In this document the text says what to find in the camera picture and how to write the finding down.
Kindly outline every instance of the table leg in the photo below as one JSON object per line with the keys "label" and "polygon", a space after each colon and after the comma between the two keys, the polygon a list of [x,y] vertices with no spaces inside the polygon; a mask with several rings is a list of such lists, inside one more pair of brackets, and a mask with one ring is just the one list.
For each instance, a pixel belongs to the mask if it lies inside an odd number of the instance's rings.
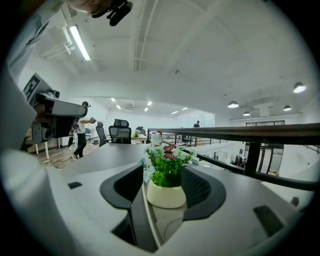
{"label": "table leg", "polygon": [[44,143],[45,146],[45,155],[46,155],[46,159],[49,160],[49,150],[48,150],[48,142]]}

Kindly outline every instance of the air vent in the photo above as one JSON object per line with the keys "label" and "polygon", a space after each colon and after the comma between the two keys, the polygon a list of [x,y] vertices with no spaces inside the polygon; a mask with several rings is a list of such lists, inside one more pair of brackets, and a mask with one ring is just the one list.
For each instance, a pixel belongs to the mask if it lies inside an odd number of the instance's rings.
{"label": "air vent", "polygon": [[70,13],[71,18],[78,15],[77,11],[76,11],[75,9],[73,9],[73,8],[70,6],[70,4],[68,4],[68,10],[69,10],[69,13]]}

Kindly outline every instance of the white flower pot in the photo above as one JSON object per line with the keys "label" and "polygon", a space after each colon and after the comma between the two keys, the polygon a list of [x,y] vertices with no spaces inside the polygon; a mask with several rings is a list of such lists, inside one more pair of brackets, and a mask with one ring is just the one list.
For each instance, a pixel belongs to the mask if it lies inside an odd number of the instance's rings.
{"label": "white flower pot", "polygon": [[149,181],[146,198],[150,204],[166,209],[178,208],[186,202],[186,195],[181,186],[162,187]]}

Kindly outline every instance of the camera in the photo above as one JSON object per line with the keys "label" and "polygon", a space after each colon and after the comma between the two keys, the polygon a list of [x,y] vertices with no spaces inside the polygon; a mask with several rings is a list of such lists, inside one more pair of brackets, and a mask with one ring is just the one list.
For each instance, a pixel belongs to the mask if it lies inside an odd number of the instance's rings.
{"label": "camera", "polygon": [[106,18],[110,20],[111,27],[116,26],[125,16],[127,16],[133,8],[133,3],[127,0],[114,0],[106,9],[102,12],[92,15],[92,18],[96,19],[106,13],[110,13]]}

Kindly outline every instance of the cap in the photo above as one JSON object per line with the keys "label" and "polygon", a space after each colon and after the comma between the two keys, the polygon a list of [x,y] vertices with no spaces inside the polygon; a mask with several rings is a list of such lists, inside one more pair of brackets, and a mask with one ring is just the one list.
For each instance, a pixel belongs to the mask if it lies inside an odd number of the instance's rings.
{"label": "cap", "polygon": [[91,105],[88,103],[88,101],[84,101],[84,102],[82,102],[82,106],[83,105],[86,105],[88,108],[90,108],[91,107]]}

